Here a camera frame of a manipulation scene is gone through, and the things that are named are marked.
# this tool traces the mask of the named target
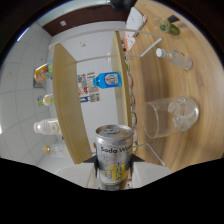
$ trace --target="wall tile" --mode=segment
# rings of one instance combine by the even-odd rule
[[[18,122],[15,92],[0,95],[0,123],[2,132]]]
[[[30,29],[36,31],[36,32],[40,32],[40,30],[42,29],[41,26],[39,26],[37,23],[33,23],[31,26],[30,26]]]
[[[29,152],[19,124],[3,132],[5,143],[15,161],[20,162]]]
[[[0,135],[0,156],[3,159],[13,160],[2,134]]]
[[[21,63],[25,65],[34,66],[36,53],[37,53],[37,48],[27,45],[23,53]]]
[[[38,105],[37,98],[38,97],[43,97],[45,95],[46,95],[46,90],[44,88],[34,88],[33,89],[33,101],[34,101],[36,114],[39,114],[39,113],[42,113],[42,112],[45,112],[45,111],[49,110],[48,107],[46,107],[44,105],[42,105],[42,106]]]
[[[45,111],[43,113],[40,113],[40,114],[37,114],[37,121],[40,122],[42,120],[45,120],[45,119],[50,119],[50,113],[49,113],[49,110],[48,111]]]
[[[16,92],[16,105],[19,121],[35,115],[32,90]]]
[[[41,42],[40,42],[39,50],[44,51],[47,54],[49,44],[50,44],[50,39],[49,38],[47,39],[47,38],[43,37],[41,39]]]
[[[45,145],[51,145],[57,142],[56,135],[45,135],[44,137],[44,144]]]
[[[49,50],[49,51],[48,51],[48,54],[47,54],[47,61],[51,61],[51,60],[53,60],[53,57],[54,57],[53,52],[51,52],[51,51]]]
[[[39,32],[34,32],[32,37],[30,38],[29,45],[32,45],[33,47],[38,48],[41,39],[42,39],[42,35]]]
[[[29,165],[33,165],[33,166],[36,166],[37,163],[35,161],[35,159],[33,158],[32,154],[31,153],[28,153],[27,156],[24,157],[24,159],[21,161],[22,163],[26,163],[26,164],[29,164]]]
[[[47,53],[38,50],[34,62],[35,69],[40,67],[41,65],[44,65],[46,62],[47,62]]]
[[[34,34],[34,30],[33,29],[28,29],[24,34],[23,36],[21,37],[21,39],[19,41],[23,42],[23,43],[28,43],[31,39],[31,37],[33,36]]]
[[[26,44],[17,41],[9,52],[5,62],[19,63],[25,51]]]
[[[22,129],[23,136],[30,150],[33,149],[33,147],[42,140],[41,134],[37,134],[33,129],[34,123],[36,122],[37,122],[36,116],[20,122],[20,127]]]
[[[19,64],[6,63],[0,75],[0,94],[16,89],[16,79]]]
[[[47,32],[47,31],[45,31],[45,33],[44,33],[44,37],[47,39],[47,40],[51,40],[51,38],[52,38],[52,36]]]
[[[37,163],[40,162],[40,160],[43,158],[44,156],[44,152],[43,152],[43,146],[44,146],[44,142],[41,141],[39,144],[37,144],[31,151],[31,154],[33,156],[33,158],[35,159],[35,161]]]
[[[16,90],[33,89],[34,67],[20,64]]]
[[[47,94],[53,93],[53,81],[52,81],[52,79],[47,79],[46,80],[46,91],[47,91]]]

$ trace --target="silver can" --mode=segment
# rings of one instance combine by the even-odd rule
[[[96,150],[103,190],[125,188],[132,155],[133,130],[124,125],[96,129]]]

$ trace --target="drinking glass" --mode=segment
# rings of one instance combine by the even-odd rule
[[[198,116],[198,104],[185,96],[146,102],[142,110],[143,127],[149,138],[186,131],[195,124]]]

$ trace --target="shelf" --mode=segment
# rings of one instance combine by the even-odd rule
[[[118,31],[114,33],[110,55],[112,71],[120,72],[122,79],[122,86],[115,88],[118,122],[120,125],[132,127],[127,69]]]
[[[79,99],[76,61],[57,44],[53,58],[53,92],[64,141],[75,164],[92,157]]]

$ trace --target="bottle cap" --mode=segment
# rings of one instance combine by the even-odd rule
[[[42,106],[43,105],[43,101],[42,100],[38,100],[38,105]]]
[[[34,125],[33,125],[33,129],[36,133],[40,133],[39,129],[38,129],[38,122],[36,122]]]
[[[156,49],[156,55],[160,58],[165,58],[166,57],[166,51],[161,48]]]
[[[46,155],[50,155],[50,154],[51,154],[50,146],[49,146],[49,145],[44,145],[44,146],[43,146],[43,152],[44,152]]]

